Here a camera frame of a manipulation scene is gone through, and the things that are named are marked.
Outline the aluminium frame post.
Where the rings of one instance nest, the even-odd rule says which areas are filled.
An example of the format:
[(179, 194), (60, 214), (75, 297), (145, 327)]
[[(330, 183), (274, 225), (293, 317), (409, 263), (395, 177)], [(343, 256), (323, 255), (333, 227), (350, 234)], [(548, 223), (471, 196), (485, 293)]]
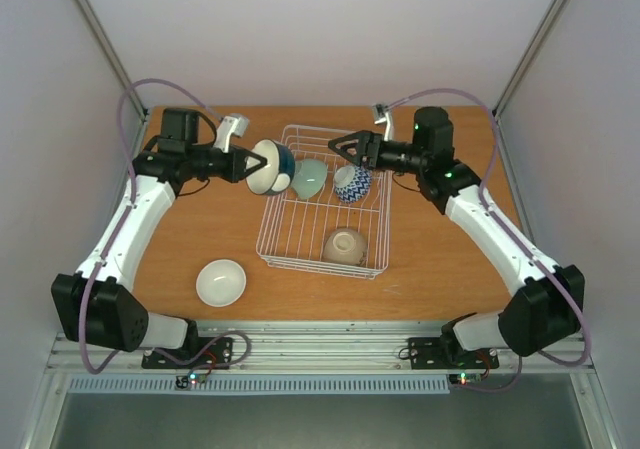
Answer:
[(97, 43), (102, 55), (106, 59), (108, 66), (113, 72), (120, 87), (125, 90), (131, 83), (127, 71), (121, 62), (113, 44), (111, 43), (109, 36), (106, 33), (99, 17), (94, 10), (90, 0), (72, 0), (79, 10), (79, 13), (85, 21), (93, 39)]
[(554, 27), (561, 18), (570, 0), (551, 0), (541, 20), (536, 26), (524, 53), (520, 57), (512, 75), (502, 91), (493, 109), (493, 115), (499, 118), (506, 110), (525, 76), (530, 71), (536, 58), (551, 35)]

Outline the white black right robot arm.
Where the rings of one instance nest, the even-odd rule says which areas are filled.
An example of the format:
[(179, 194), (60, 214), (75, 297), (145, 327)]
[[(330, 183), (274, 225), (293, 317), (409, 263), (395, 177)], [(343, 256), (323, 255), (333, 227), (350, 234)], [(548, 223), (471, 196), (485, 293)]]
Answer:
[(504, 215), (480, 177), (455, 157), (454, 126), (443, 108), (418, 109), (413, 125), (409, 142), (357, 131), (330, 140), (328, 147), (356, 167), (414, 175), (421, 195), (467, 234), (504, 282), (511, 298), (503, 310), (443, 326), (444, 359), (459, 366), (477, 350), (499, 346), (528, 357), (582, 332), (582, 272), (560, 266)]

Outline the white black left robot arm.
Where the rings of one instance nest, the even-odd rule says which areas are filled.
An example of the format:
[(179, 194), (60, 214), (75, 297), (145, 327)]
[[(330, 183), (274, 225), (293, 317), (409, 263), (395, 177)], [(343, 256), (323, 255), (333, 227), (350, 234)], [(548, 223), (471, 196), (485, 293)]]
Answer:
[(215, 124), (198, 110), (163, 111), (161, 130), (133, 159), (134, 178), (94, 250), (75, 273), (52, 283), (67, 339), (126, 352), (162, 348), (179, 367), (199, 360), (202, 344), (188, 321), (148, 311), (134, 297), (133, 283), (157, 225), (186, 182), (237, 183), (266, 166), (265, 157), (231, 142), (248, 125), (240, 114)]

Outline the aluminium frame post right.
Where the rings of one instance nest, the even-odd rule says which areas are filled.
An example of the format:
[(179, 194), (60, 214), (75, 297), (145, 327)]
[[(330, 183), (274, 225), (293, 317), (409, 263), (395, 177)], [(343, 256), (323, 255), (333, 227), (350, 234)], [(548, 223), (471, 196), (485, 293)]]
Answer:
[(524, 53), (520, 57), (512, 75), (502, 91), (493, 109), (493, 115), (499, 118), (506, 110), (525, 76), (530, 71), (536, 58), (551, 35), (554, 27), (561, 18), (570, 0), (551, 0), (541, 20), (536, 26)]

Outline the white bowl black rim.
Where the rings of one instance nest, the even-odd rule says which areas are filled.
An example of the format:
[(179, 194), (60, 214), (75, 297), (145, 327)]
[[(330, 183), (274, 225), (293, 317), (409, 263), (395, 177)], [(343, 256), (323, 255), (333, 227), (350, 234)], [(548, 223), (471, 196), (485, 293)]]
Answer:
[(284, 192), (295, 174), (295, 158), (284, 145), (271, 139), (260, 140), (252, 152), (267, 164), (246, 178), (248, 189), (256, 195), (275, 196)]

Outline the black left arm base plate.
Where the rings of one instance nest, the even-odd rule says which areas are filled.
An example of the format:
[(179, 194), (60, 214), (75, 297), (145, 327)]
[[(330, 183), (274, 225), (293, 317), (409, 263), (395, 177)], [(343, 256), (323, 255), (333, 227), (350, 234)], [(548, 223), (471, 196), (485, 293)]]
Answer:
[(211, 338), (196, 337), (178, 349), (165, 349), (165, 353), (153, 350), (142, 357), (141, 367), (147, 370), (192, 369), (199, 366), (223, 364), (231, 361), (233, 339), (223, 337), (209, 345)]

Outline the left green circuit board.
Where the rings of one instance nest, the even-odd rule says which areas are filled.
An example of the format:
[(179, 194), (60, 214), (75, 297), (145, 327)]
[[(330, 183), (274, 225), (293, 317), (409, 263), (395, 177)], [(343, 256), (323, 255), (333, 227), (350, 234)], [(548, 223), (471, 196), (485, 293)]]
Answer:
[(208, 376), (206, 374), (192, 373), (184, 376), (177, 376), (175, 378), (175, 388), (177, 390), (191, 390), (198, 385), (206, 383)]

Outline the aluminium rail base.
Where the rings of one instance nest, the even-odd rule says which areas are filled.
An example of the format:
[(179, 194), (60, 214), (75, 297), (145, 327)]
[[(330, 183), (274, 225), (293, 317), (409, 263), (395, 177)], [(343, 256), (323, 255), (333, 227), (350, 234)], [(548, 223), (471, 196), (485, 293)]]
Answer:
[[(252, 341), (247, 359), (231, 368), (234, 374), (320, 373), (404, 374), (409, 361), (398, 359), (401, 348), (412, 337), (440, 334), (442, 321), (198, 321), (199, 334), (213, 337), (240, 330)], [(582, 336), (571, 336), (547, 349), (561, 359), (578, 359)], [(495, 346), (499, 368), (492, 375), (511, 375), (517, 356), (506, 346)], [(118, 354), (102, 375), (141, 373), (143, 353)], [(78, 345), (56, 335), (46, 372), (86, 373)], [(538, 354), (523, 359), (523, 373), (594, 373), (592, 360), (578, 367), (564, 367)]]

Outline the green circuit board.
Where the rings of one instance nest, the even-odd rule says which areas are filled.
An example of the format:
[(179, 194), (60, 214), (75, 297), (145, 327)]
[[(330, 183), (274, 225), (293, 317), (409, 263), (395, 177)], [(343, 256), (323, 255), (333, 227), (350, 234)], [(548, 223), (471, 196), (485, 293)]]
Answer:
[(469, 385), (483, 382), (487, 375), (485, 373), (460, 372), (449, 375), (449, 382), (453, 385)]
[(184, 376), (177, 376), (175, 378), (175, 388), (177, 390), (191, 390), (198, 385), (206, 383), (208, 376), (206, 374), (192, 373)]

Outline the right green circuit board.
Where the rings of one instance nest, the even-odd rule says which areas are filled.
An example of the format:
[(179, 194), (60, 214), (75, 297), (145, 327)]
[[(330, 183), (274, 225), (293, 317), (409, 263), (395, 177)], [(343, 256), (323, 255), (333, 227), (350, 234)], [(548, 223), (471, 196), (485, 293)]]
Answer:
[(469, 385), (483, 382), (487, 375), (485, 373), (460, 372), (449, 375), (449, 382), (453, 385)]

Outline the red patterned bowl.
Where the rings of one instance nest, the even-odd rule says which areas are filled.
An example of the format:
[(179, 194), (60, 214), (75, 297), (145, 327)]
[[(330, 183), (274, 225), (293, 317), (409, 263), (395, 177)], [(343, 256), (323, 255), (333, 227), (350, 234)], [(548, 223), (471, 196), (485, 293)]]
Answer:
[(373, 176), (369, 170), (355, 165), (345, 165), (334, 173), (334, 193), (343, 203), (355, 203), (368, 194), (372, 181)]

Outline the celadon green ceramic bowl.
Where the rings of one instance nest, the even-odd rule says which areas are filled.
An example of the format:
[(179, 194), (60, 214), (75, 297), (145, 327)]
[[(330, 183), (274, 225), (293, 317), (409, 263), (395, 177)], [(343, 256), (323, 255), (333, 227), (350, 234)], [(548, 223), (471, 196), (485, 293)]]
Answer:
[(295, 173), (291, 187), (301, 200), (315, 196), (326, 182), (327, 164), (317, 159), (303, 159), (295, 162)]

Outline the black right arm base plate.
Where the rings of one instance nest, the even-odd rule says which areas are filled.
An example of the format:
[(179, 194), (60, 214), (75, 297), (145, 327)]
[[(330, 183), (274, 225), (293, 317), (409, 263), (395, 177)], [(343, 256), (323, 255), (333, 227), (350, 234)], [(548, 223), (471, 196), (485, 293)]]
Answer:
[(407, 340), (409, 361), (414, 370), (498, 369), (499, 359), (489, 349), (464, 351), (450, 349), (439, 337), (413, 337)]

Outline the aluminium frame post left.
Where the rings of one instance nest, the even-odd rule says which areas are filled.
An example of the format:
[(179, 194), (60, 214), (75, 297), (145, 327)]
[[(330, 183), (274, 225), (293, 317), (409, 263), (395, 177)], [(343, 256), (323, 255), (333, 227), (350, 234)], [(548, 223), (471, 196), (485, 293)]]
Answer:
[(127, 71), (121, 62), (113, 44), (111, 43), (109, 36), (106, 33), (99, 17), (94, 10), (90, 0), (72, 0), (79, 10), (79, 13), (85, 21), (93, 39), (97, 43), (102, 55), (106, 59), (108, 66), (113, 72), (120, 87), (125, 90), (131, 83)]

